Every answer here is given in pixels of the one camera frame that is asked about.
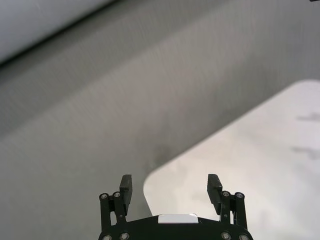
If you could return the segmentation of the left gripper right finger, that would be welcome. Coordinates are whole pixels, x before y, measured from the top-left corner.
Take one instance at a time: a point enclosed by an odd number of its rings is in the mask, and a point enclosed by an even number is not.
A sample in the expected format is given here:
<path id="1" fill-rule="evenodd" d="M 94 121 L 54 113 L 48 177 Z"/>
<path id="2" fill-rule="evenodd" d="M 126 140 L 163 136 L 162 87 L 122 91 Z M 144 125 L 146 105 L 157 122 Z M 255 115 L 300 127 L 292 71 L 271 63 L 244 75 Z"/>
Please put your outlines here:
<path id="1" fill-rule="evenodd" d="M 221 223 L 233 224 L 243 229 L 248 228 L 245 195 L 242 192 L 231 194 L 223 190 L 219 177 L 216 174 L 209 174 L 207 193 Z"/>

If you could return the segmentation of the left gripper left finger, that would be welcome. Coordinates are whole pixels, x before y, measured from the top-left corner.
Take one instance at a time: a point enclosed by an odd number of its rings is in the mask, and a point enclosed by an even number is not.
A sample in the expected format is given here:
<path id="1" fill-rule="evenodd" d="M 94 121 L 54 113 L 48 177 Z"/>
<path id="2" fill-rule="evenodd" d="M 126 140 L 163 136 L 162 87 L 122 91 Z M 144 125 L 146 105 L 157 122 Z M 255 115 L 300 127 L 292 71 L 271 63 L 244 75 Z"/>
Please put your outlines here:
<path id="1" fill-rule="evenodd" d="M 125 174 L 120 181 L 119 190 L 112 195 L 102 193 L 99 195 L 100 218 L 102 227 L 111 227 L 111 212 L 114 212 L 116 224 L 126 223 L 129 205 L 133 192 L 132 175 Z"/>

